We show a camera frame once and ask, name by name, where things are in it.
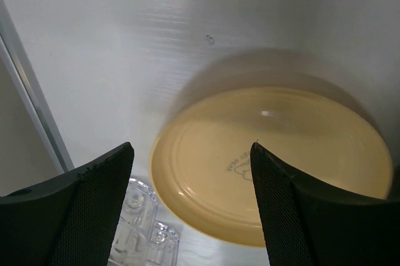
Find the yellow plate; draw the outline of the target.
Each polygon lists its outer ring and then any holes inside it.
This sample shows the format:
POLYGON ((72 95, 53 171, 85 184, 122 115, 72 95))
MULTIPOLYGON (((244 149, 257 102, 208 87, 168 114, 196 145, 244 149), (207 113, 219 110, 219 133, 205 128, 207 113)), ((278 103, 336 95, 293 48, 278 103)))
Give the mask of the yellow plate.
POLYGON ((392 186, 389 150, 360 115, 314 93, 252 87, 207 97, 162 130, 149 162, 154 189, 188 226, 263 247, 250 166, 254 143, 350 192, 383 199, 392 186))

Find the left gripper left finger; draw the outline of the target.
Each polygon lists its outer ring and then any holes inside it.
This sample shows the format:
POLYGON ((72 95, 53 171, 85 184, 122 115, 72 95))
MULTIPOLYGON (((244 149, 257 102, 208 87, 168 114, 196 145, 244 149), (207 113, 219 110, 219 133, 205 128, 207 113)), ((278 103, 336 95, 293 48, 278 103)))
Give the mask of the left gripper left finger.
POLYGON ((1 265, 107 265, 133 160, 125 142, 1 197, 1 265))

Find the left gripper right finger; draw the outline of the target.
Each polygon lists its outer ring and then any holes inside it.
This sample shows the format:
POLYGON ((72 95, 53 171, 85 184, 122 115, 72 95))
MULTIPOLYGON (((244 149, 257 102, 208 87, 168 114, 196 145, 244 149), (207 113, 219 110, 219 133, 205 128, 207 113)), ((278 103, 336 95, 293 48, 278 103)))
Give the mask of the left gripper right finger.
POLYGON ((399 202, 325 183, 254 143, 250 151, 271 265, 398 265, 399 202))

